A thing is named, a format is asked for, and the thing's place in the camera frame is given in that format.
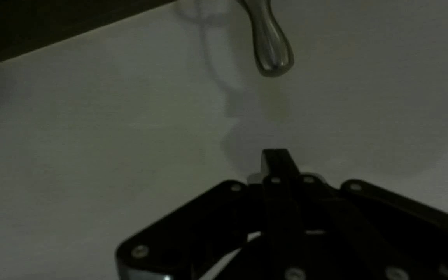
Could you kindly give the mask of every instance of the white surface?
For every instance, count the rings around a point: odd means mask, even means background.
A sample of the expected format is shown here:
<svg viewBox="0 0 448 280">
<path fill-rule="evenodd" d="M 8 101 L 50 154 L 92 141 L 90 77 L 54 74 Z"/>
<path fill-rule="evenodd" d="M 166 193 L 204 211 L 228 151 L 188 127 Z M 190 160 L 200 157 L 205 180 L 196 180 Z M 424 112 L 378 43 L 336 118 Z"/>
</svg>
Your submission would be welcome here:
<svg viewBox="0 0 448 280">
<path fill-rule="evenodd" d="M 448 1 L 274 1 L 264 79 L 235 1 L 185 0 L 0 63 L 0 280 L 116 278 L 113 250 L 289 147 L 448 211 Z"/>
</svg>

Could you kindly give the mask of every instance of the mounting screw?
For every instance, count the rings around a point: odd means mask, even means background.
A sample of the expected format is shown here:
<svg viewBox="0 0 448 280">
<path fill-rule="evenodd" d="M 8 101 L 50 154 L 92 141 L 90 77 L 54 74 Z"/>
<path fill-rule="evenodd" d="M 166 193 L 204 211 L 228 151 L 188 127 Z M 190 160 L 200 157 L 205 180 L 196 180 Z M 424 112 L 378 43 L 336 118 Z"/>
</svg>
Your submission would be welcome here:
<svg viewBox="0 0 448 280">
<path fill-rule="evenodd" d="M 280 177 L 270 177 L 270 182 L 272 183 L 281 183 L 281 179 Z"/>
<path fill-rule="evenodd" d="M 286 280 L 305 280 L 305 272 L 300 267 L 289 267 L 284 272 Z"/>
<path fill-rule="evenodd" d="M 389 278 L 389 280 L 409 280 L 410 277 L 404 269 L 389 266 L 389 267 L 386 267 L 386 278 Z"/>
<path fill-rule="evenodd" d="M 362 189 L 362 185 L 359 185 L 359 183 L 350 183 L 350 189 L 353 189 L 353 191 L 361 191 L 361 189 Z"/>
<path fill-rule="evenodd" d="M 305 177 L 303 177 L 303 182 L 305 182 L 305 183 L 314 183 L 316 179 L 314 179 L 312 175 L 305 175 Z"/>
<path fill-rule="evenodd" d="M 235 193 L 239 193 L 242 189 L 242 186 L 241 185 L 232 185 L 230 189 Z"/>
<path fill-rule="evenodd" d="M 148 245 L 135 245 L 130 252 L 132 258 L 146 258 L 149 253 L 149 247 Z"/>
</svg>

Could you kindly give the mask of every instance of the black plastic part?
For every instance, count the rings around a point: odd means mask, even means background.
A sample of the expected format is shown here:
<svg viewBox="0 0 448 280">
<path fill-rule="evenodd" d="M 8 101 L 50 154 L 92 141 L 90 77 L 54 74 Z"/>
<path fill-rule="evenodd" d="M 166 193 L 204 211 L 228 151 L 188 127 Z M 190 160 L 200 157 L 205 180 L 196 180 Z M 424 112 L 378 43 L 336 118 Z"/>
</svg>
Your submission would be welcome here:
<svg viewBox="0 0 448 280">
<path fill-rule="evenodd" d="M 286 149 L 266 149 L 261 171 L 261 183 L 222 182 L 124 241 L 121 280 L 196 280 L 236 249 L 218 280 L 283 280 L 291 269 L 309 280 L 387 280 L 389 269 L 448 280 L 446 213 L 362 180 L 336 189 L 300 174 Z M 261 235 L 247 242 L 252 231 Z"/>
</svg>

